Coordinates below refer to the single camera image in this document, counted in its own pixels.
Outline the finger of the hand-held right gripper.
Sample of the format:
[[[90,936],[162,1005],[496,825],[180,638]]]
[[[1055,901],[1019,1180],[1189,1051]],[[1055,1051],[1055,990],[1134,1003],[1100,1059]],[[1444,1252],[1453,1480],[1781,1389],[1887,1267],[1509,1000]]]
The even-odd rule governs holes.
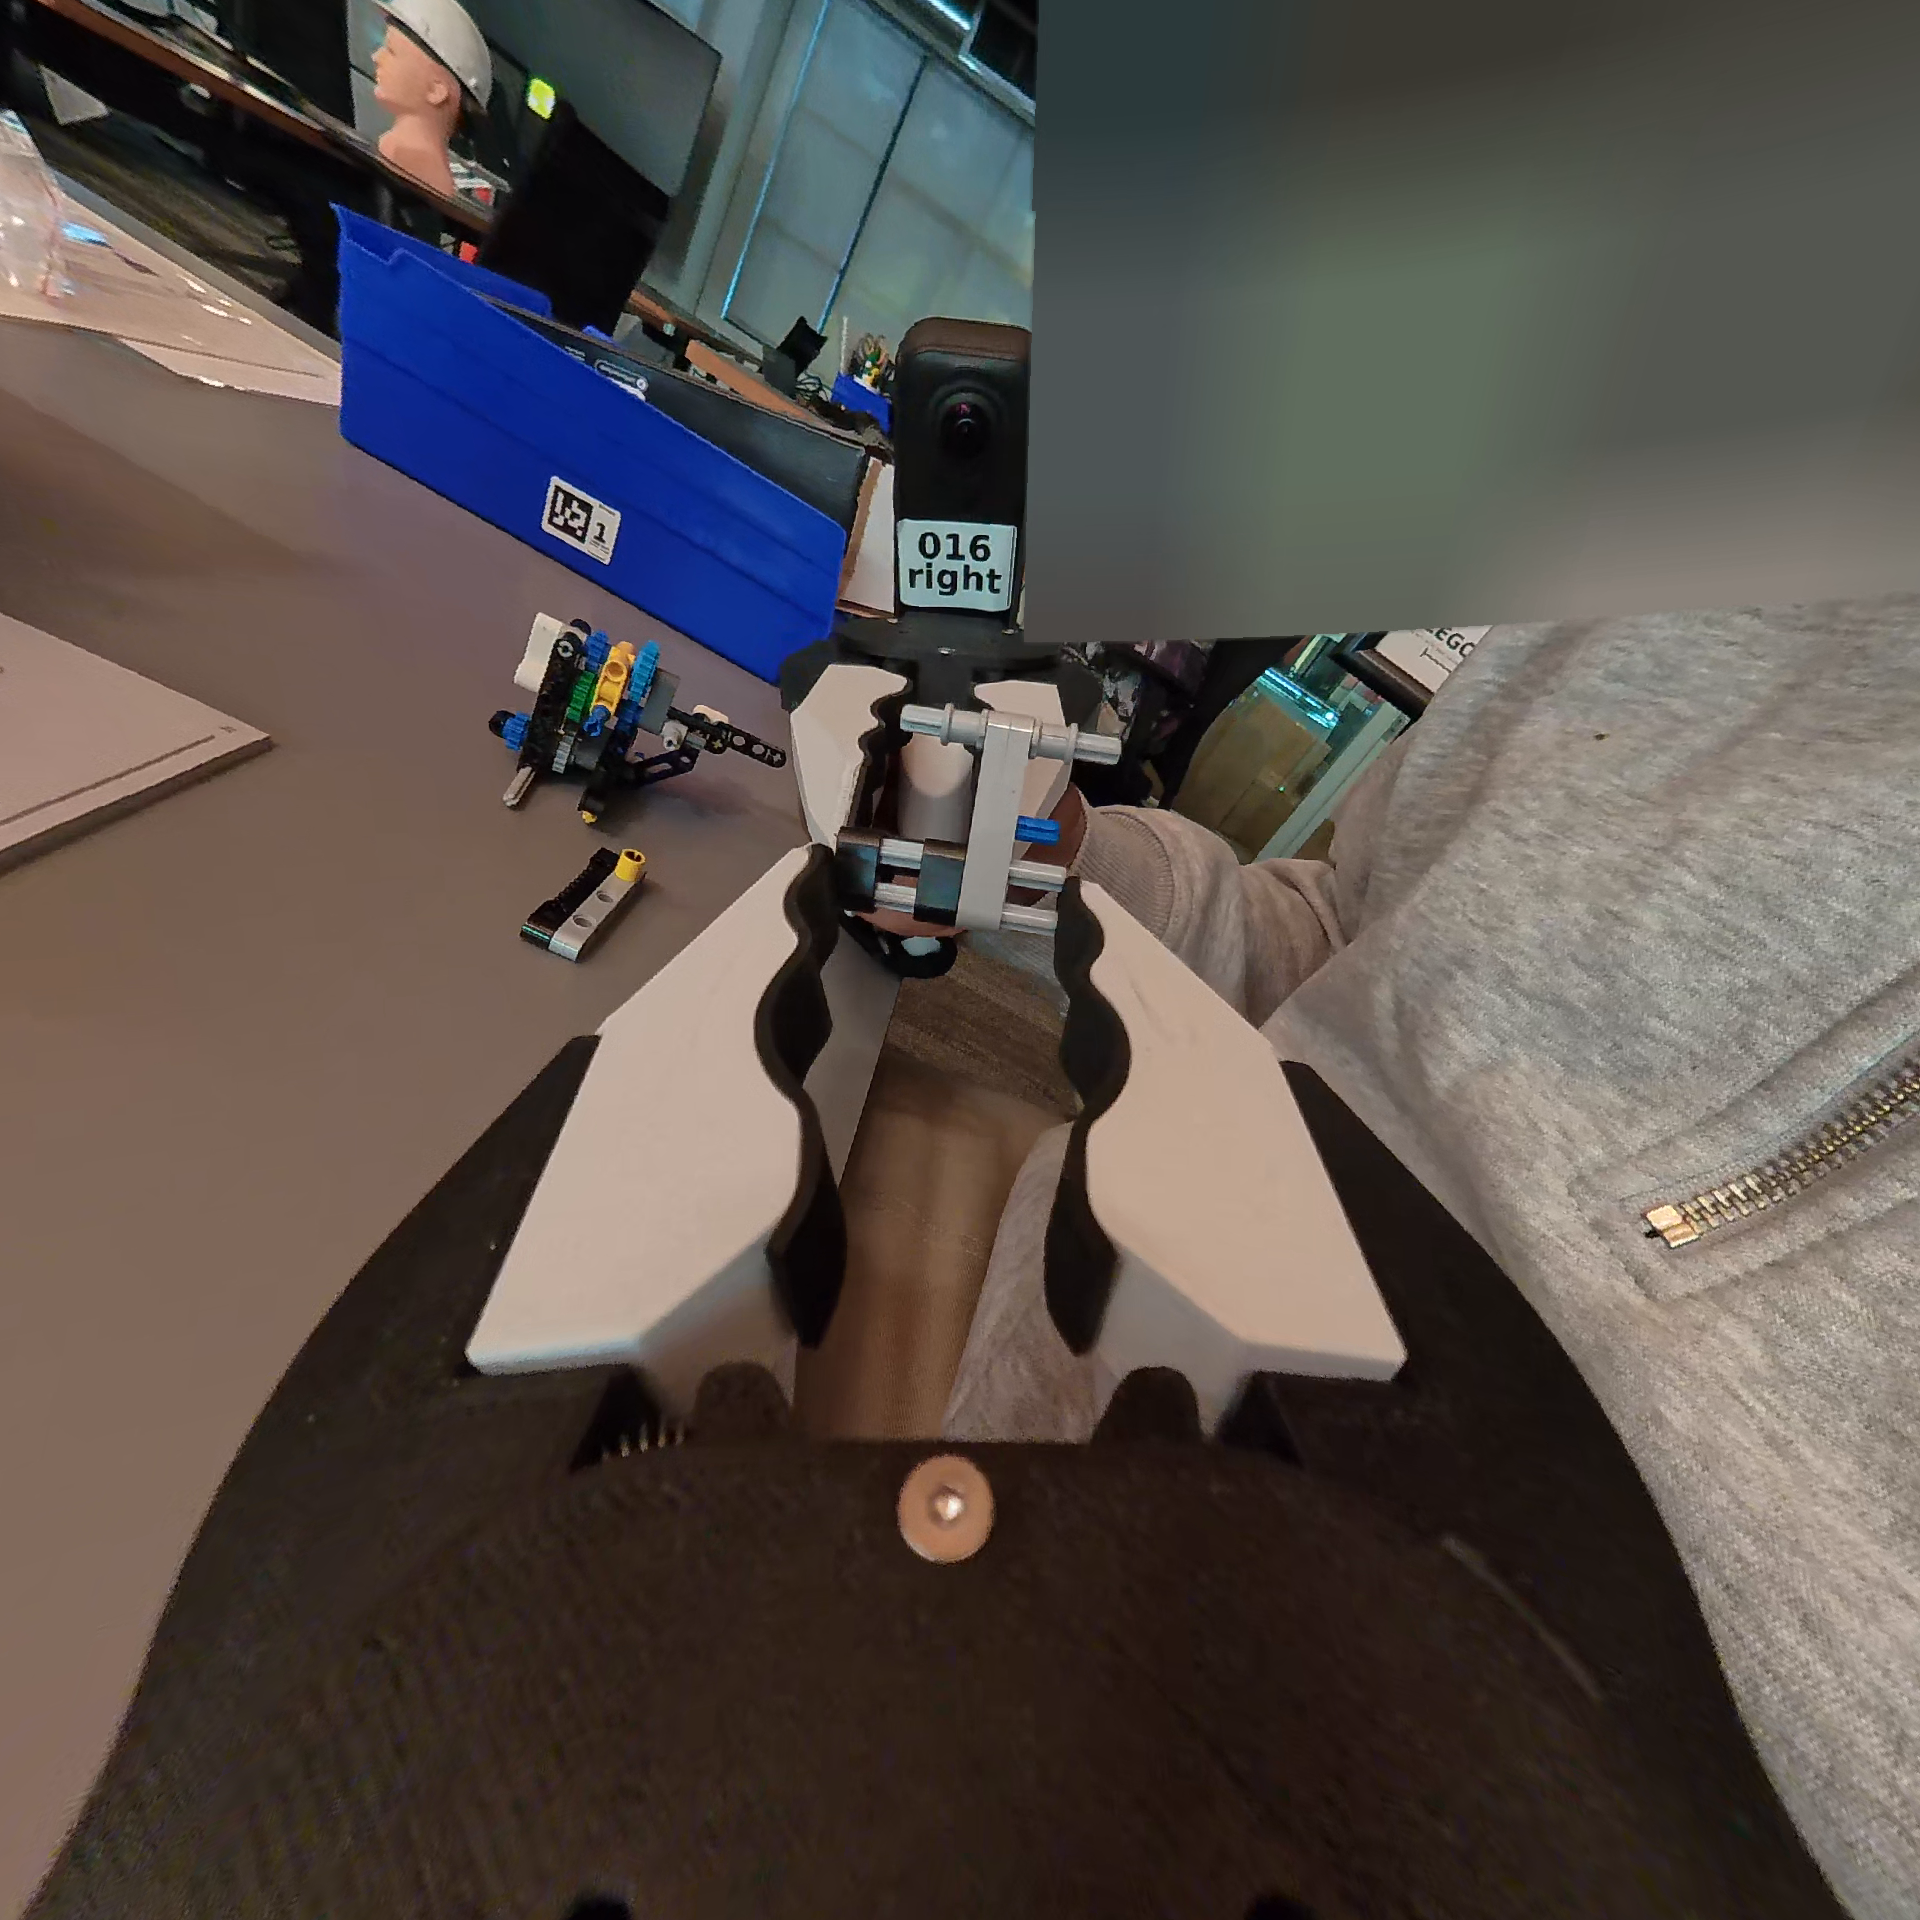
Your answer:
[[[1039,725],[1069,725],[1060,684],[1053,679],[984,679],[984,707],[1025,713]],[[1031,754],[1019,776],[1019,812],[1053,816],[1069,790],[1075,759]]]
[[[792,707],[792,771],[814,845],[833,849],[849,825],[865,776],[864,737],[878,730],[874,703],[899,694],[902,676],[885,664],[830,662]]]

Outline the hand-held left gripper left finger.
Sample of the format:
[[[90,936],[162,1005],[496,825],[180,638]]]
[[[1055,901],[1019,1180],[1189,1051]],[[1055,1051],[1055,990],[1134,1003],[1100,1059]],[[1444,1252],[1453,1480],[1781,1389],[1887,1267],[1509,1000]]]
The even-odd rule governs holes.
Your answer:
[[[726,1362],[795,1389],[847,1276],[847,949],[779,856],[610,1010],[467,1338],[479,1375],[630,1368],[667,1419]]]

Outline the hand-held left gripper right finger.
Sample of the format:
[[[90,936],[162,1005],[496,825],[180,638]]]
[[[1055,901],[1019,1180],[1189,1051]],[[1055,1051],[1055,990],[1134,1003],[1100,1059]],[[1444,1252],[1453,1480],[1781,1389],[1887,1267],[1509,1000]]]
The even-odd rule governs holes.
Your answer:
[[[1077,1098],[1045,1308],[1092,1408],[1174,1372],[1212,1432],[1256,1375],[1387,1382],[1387,1312],[1276,1049],[1100,883],[1055,905]]]

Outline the grey lego axle assembly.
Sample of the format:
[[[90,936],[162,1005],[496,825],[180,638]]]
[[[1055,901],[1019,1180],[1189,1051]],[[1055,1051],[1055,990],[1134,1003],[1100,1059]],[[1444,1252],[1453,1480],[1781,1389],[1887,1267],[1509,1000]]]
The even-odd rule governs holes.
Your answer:
[[[1075,771],[1115,766],[1118,734],[1100,724],[1060,730],[908,694],[874,703],[874,720],[878,730],[864,737],[865,776],[855,816],[830,849],[837,909],[928,942],[1053,936],[1060,895],[1031,905],[1027,887],[1055,876],[1031,868],[1027,849],[1053,842],[1055,829],[1053,816],[1019,812],[1019,776],[1031,754],[1075,759]]]

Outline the person's right forearm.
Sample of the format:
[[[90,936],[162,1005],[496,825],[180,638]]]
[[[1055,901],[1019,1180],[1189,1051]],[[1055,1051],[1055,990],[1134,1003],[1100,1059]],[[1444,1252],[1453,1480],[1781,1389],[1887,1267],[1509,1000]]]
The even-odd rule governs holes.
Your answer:
[[[1479,845],[1488,754],[1466,743],[1488,694],[1524,654],[1492,630],[1437,725],[1398,734],[1333,812],[1324,859],[1239,863],[1220,834],[1166,807],[1080,807],[1069,869],[1122,905],[1260,1031],[1387,1028],[1374,1003],[1429,988],[1494,947],[1500,856]]]

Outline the black yellow lego beam piece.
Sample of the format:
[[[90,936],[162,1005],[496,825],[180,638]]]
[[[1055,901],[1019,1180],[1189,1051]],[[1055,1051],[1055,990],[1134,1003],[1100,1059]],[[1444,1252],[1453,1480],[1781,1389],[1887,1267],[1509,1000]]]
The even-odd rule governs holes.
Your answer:
[[[524,921],[518,936],[551,956],[583,963],[583,954],[621,921],[643,883],[650,859],[636,845],[593,849],[587,868]]]

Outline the multicoloured lego gear model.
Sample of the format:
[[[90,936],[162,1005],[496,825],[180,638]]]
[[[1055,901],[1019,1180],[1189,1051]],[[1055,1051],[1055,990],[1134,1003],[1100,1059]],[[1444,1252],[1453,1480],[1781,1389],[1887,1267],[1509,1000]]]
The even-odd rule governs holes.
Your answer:
[[[679,778],[701,759],[790,764],[726,713],[679,707],[658,644],[610,638],[587,619],[534,613],[514,688],[527,707],[492,713],[492,734],[514,754],[505,807],[524,806],[541,778],[577,776],[577,816],[597,825],[621,795]]]

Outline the cardboard box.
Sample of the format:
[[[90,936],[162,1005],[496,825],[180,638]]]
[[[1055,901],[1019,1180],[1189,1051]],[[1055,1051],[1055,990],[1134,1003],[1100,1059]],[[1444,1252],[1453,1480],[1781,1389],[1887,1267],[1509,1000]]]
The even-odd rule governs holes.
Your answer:
[[[864,453],[833,609],[895,613],[895,468]]]

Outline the person's tan pants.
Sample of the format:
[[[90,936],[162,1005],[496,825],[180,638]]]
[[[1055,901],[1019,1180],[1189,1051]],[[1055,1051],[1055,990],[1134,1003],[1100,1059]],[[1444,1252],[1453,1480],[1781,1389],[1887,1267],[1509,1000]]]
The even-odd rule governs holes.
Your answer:
[[[1075,1113],[1055,990],[1003,949],[902,983],[837,1180],[849,1256],[795,1368],[808,1435],[931,1435],[1031,1143]]]

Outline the black monitor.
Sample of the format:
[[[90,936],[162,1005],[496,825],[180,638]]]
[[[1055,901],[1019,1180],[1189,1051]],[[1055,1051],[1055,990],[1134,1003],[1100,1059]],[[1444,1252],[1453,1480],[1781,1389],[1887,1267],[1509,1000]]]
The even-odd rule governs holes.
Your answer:
[[[514,150],[541,102],[577,121],[650,186],[675,193],[715,91],[717,51],[643,0],[472,0],[496,56],[496,108]]]

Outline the blue plastic bin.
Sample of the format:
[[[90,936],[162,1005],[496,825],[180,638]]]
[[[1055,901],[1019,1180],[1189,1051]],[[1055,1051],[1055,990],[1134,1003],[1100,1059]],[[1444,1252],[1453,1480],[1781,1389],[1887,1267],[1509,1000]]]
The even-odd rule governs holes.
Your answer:
[[[347,206],[340,427],[666,627],[771,679],[833,627],[847,512],[658,404],[686,379],[574,339],[514,282]]]

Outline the mannequin head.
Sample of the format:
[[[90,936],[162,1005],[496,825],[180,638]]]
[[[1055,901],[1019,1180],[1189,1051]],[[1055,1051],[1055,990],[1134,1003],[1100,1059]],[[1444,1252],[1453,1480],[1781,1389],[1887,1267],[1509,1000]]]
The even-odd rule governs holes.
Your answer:
[[[399,20],[389,17],[372,52],[376,102],[389,112],[381,156],[415,186],[453,197],[448,134],[464,121],[464,86]]]

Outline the white hard hat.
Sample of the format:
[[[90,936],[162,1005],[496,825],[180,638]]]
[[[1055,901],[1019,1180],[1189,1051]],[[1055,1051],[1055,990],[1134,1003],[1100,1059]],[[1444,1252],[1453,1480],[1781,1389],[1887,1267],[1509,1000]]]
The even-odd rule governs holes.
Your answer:
[[[467,102],[492,108],[492,46],[458,0],[381,0],[376,8],[458,76]]]

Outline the white instruction sheet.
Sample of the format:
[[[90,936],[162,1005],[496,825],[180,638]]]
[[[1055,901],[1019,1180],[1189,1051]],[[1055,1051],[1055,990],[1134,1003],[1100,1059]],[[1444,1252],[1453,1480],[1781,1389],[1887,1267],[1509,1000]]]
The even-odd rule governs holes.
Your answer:
[[[0,619],[4,869],[269,745],[258,725]]]

